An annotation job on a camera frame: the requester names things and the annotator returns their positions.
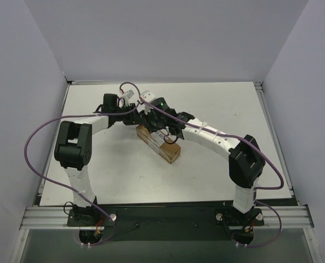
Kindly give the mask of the brown cardboard express box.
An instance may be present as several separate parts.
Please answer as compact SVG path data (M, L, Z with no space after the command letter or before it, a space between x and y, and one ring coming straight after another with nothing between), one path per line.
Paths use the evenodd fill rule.
M150 133L143 125L136 127L137 136L166 162L172 164L181 154L181 147L164 132Z

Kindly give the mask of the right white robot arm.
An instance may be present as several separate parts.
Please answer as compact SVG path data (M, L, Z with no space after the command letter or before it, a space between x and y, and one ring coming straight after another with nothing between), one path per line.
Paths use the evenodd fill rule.
M231 138L187 112L177 113L163 97L157 98L150 92L140 98L145 106L140 116L148 131L165 129L178 140L198 143L228 160L229 176L236 185L233 207L248 213L254 207L255 187L265 165L265 160L255 151L259 147L256 140L250 135Z

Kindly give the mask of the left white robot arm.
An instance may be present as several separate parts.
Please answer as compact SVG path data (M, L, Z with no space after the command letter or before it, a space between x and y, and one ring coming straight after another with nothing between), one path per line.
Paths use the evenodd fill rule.
M77 121L62 121L55 143L54 158L58 161L70 182L73 192L73 217L86 225L94 225L100 212L92 190L88 164L92 157L93 135L112 127L116 122L125 125L139 123L139 102L130 102L129 96L105 94L103 102L92 117Z

